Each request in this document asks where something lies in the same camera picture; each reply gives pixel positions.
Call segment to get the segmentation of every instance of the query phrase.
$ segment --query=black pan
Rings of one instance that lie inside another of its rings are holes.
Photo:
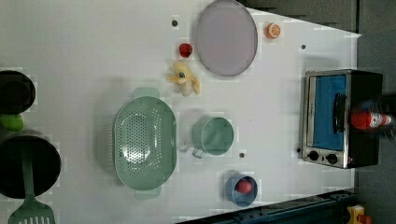
[[[17,71],[0,72],[0,114],[17,115],[35,101],[35,85]]]
[[[20,135],[0,143],[0,193],[9,198],[24,199],[21,151],[32,150],[35,196],[49,190],[61,172],[61,157],[47,140]]]

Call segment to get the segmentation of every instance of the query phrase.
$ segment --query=green colander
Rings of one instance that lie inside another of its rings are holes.
[[[135,89],[114,124],[116,171],[139,200],[160,194],[177,161],[175,115],[159,97],[156,89]]]

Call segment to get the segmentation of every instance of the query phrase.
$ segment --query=green spatula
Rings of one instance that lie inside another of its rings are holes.
[[[21,151],[25,201],[8,219],[8,224],[55,224],[52,208],[35,199],[31,149]]]

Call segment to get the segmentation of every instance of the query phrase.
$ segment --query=purple plate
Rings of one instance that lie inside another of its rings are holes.
[[[209,71],[222,76],[243,73],[253,62],[257,46],[256,24],[238,2],[218,0],[202,12],[195,47]]]

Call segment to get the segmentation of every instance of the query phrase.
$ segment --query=green cup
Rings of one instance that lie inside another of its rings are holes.
[[[192,155],[198,159],[206,153],[224,154],[233,144],[233,126],[224,118],[201,118],[192,127],[192,141]]]

